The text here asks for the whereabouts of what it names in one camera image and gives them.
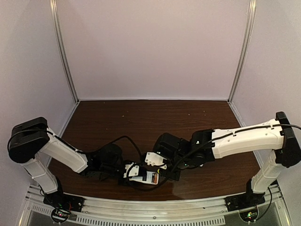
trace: black cable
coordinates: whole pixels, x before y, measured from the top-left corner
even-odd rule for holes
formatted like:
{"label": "black cable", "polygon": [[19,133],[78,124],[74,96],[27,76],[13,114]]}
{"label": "black cable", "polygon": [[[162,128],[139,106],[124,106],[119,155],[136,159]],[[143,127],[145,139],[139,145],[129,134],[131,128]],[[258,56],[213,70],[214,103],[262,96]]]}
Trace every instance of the black cable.
{"label": "black cable", "polygon": [[209,141],[203,143],[202,145],[198,146],[198,149],[195,149],[195,150],[192,150],[192,151],[188,152],[186,155],[184,155],[181,159],[179,159],[179,160],[177,161],[177,163],[174,165],[174,167],[173,167],[172,170],[170,171],[169,175],[168,175],[162,182],[158,183],[157,185],[153,186],[152,188],[149,188],[149,189],[142,189],[142,188],[133,186],[133,184],[130,183],[128,175],[129,175],[130,170],[133,168],[133,166],[134,166],[135,164],[134,164],[133,166],[131,166],[131,167],[129,168],[128,172],[127,172],[127,177],[126,177],[127,182],[129,183],[129,185],[130,185],[132,188],[134,188],[134,189],[136,189],[136,190],[139,190],[139,191],[153,191],[153,190],[155,190],[155,189],[161,187],[166,181],[169,180],[169,178],[171,177],[171,174],[175,171],[175,169],[177,168],[177,166],[178,166],[184,159],[188,158],[189,156],[191,156],[192,154],[194,154],[195,152],[197,152],[200,148],[204,147],[205,145],[207,145],[207,144],[209,144],[209,143],[211,143],[211,142],[213,142],[213,141],[215,141],[215,140],[224,139],[224,138],[229,137],[229,136],[231,136],[231,135],[234,135],[234,136],[235,136],[235,134],[240,133],[240,132],[249,131],[249,130],[253,130],[253,129],[264,129],[264,128],[270,128],[270,127],[276,127],[276,126],[289,126],[289,127],[294,127],[294,128],[298,128],[298,129],[301,130],[301,127],[300,127],[300,126],[292,125],[292,124],[277,124],[277,125],[272,125],[272,126],[271,126],[271,125],[264,125],[264,126],[254,126],[254,127],[244,128],[244,129],[238,129],[238,130],[236,130],[234,133],[231,132],[231,133],[225,134],[225,135],[223,135],[223,136],[213,138],[213,139],[211,139],[211,140],[209,140]]}
{"label": "black cable", "polygon": [[56,207],[52,204],[52,202],[48,199],[48,197],[47,197],[46,193],[44,192],[43,188],[41,187],[41,185],[39,185],[39,187],[41,188],[40,194],[41,194],[41,192],[42,192],[43,194],[41,194],[41,195],[44,196],[44,198],[47,200],[47,202],[49,203],[49,205],[52,206],[53,208],[56,208]]}
{"label": "black cable", "polygon": [[165,166],[166,163],[163,163],[162,165],[154,165],[155,167],[162,167],[162,166]]}
{"label": "black cable", "polygon": [[69,148],[71,148],[73,151],[80,153],[80,154],[84,154],[84,155],[88,155],[89,153],[77,150],[75,147],[73,147],[71,144],[69,144],[68,142],[66,142],[65,140],[61,139],[58,135],[54,136],[56,139],[58,139],[59,141],[61,141],[63,144],[67,145]]}
{"label": "black cable", "polygon": [[258,217],[258,218],[256,219],[256,221],[260,220],[260,219],[268,212],[268,210],[269,210],[269,208],[270,208],[270,206],[271,206],[271,204],[272,204],[273,195],[272,195],[271,189],[270,189],[269,187],[268,187],[268,190],[269,190],[269,194],[270,194],[270,196],[271,196],[271,200],[269,201],[269,205],[268,205],[267,209],[264,211],[264,213],[263,213],[260,217]]}
{"label": "black cable", "polygon": [[121,136],[121,137],[119,137],[119,138],[117,138],[117,139],[115,139],[115,140],[109,142],[108,144],[113,144],[113,143],[115,143],[116,141],[119,141],[119,140],[121,140],[121,139],[123,139],[123,138],[126,138],[126,139],[129,140],[129,142],[131,142],[131,144],[134,146],[134,148],[135,148],[136,151],[138,152],[139,158],[140,158],[140,160],[141,160],[141,159],[142,159],[142,153],[141,153],[139,147],[136,145],[136,143],[135,143],[130,137],[128,137],[128,136],[126,136],[126,135],[123,135],[123,136]]}

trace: vent grille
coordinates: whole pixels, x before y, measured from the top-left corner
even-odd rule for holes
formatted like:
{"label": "vent grille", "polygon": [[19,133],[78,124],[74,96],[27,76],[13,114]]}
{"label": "vent grille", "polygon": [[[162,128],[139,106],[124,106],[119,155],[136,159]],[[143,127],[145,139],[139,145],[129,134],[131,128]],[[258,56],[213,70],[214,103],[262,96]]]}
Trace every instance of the vent grille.
{"label": "vent grille", "polygon": [[37,205],[37,204],[32,205],[32,210],[37,212],[37,213],[44,214],[44,215],[50,215],[51,211],[52,211],[50,208],[40,206],[40,205]]}
{"label": "vent grille", "polygon": [[[42,205],[38,204],[33,204],[32,205],[32,211],[35,211],[37,213],[41,213],[43,215],[48,215],[50,216],[52,209],[49,207],[45,207]],[[86,225],[86,226],[220,226],[220,225],[225,225],[225,218],[224,216],[218,216],[215,218],[207,218],[207,219],[201,219],[201,220],[196,220],[193,222],[186,222],[186,223],[167,223],[164,224],[163,222],[158,222],[158,224],[146,224],[146,223],[121,223],[120,221],[108,221],[108,220],[103,220],[103,219],[98,219],[98,218],[91,218],[91,217],[86,217],[86,216],[81,216],[77,215],[75,222],[81,225]]]}
{"label": "vent grille", "polygon": [[89,218],[84,216],[78,216],[76,218],[76,222],[79,224],[87,225],[87,226],[220,226],[225,225],[225,218],[216,217],[204,220],[197,220],[195,222],[190,223],[175,223],[175,224],[132,224],[132,223],[118,223],[112,221],[106,221],[96,218]]}

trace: white wall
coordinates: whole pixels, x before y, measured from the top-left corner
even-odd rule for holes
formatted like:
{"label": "white wall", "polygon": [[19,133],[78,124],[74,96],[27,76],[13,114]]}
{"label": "white wall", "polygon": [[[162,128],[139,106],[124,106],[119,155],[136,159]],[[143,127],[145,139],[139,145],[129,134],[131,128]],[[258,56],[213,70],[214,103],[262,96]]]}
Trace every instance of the white wall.
{"label": "white wall", "polygon": [[[233,102],[247,125],[267,121],[277,111],[301,125],[301,1],[257,0],[252,39]],[[301,141],[301,132],[295,133]],[[265,160],[267,155],[261,152],[260,157]],[[301,222],[300,172],[301,163],[278,180],[295,226]]]}
{"label": "white wall", "polygon": [[228,99],[249,0],[58,1],[80,99]]}
{"label": "white wall", "polygon": [[49,1],[0,0],[0,225],[13,226],[30,178],[6,149],[11,129],[38,116],[59,133],[74,103]]}

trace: brown wooden surface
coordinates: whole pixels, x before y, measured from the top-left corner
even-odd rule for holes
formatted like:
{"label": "brown wooden surface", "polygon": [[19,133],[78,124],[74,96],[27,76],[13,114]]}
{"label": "brown wooden surface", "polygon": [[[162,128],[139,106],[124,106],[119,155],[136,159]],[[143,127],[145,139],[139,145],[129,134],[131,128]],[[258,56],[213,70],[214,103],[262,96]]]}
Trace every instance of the brown wooden surface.
{"label": "brown wooden surface", "polygon": [[[82,101],[63,138],[83,151],[92,151],[122,135],[130,136],[143,153],[151,151],[164,132],[190,139],[200,129],[236,128],[239,124],[225,101]],[[124,159],[138,160],[126,140],[118,142]],[[259,170],[253,153],[242,153],[185,170],[180,181],[167,182],[152,192],[118,186],[116,179],[84,178],[56,160],[50,170],[65,192],[120,200],[198,199],[243,192],[246,182]]]}

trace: aluminum frame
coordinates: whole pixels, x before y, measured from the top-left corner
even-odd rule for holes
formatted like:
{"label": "aluminum frame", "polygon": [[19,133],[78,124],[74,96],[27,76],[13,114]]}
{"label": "aluminum frame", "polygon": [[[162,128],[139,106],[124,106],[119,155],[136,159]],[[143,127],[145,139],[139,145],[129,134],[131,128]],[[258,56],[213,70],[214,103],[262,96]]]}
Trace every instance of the aluminum frame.
{"label": "aluminum frame", "polygon": [[[278,185],[270,186],[273,200],[276,204],[282,226],[291,226],[291,221]],[[108,200],[85,197],[81,213],[74,212],[68,221],[83,225],[224,225],[224,217],[238,211],[228,212],[224,198],[226,196],[162,202],[140,202]],[[265,195],[266,203],[269,203],[270,194]],[[43,196],[38,186],[31,185],[25,198],[25,208],[19,218],[18,226],[26,226],[31,211],[49,215],[53,209],[43,204]]]}
{"label": "aluminum frame", "polygon": [[55,35],[56,35],[56,40],[57,40],[60,57],[62,60],[63,69],[65,72],[65,76],[67,79],[67,83],[68,83],[73,101],[77,104],[79,102],[79,98],[77,96],[77,93],[76,93],[76,90],[74,87],[74,83],[73,83],[71,73],[70,73],[70,68],[69,68],[68,61],[67,61],[67,55],[66,55],[65,47],[64,47],[64,43],[63,43],[63,36],[62,36],[60,20],[59,20],[58,11],[57,11],[56,0],[50,0],[50,8],[51,8]]}
{"label": "aluminum frame", "polygon": [[237,89],[238,82],[239,82],[239,79],[240,79],[240,76],[241,76],[241,73],[242,73],[242,70],[244,67],[247,50],[248,50],[249,43],[250,43],[251,36],[252,36],[255,15],[256,15],[256,0],[250,0],[243,46],[241,49],[240,58],[239,58],[238,66],[236,69],[236,74],[235,74],[235,78],[233,81],[232,89],[231,89],[229,99],[228,99],[229,103],[231,103],[233,101],[233,97],[234,97],[235,91]]}

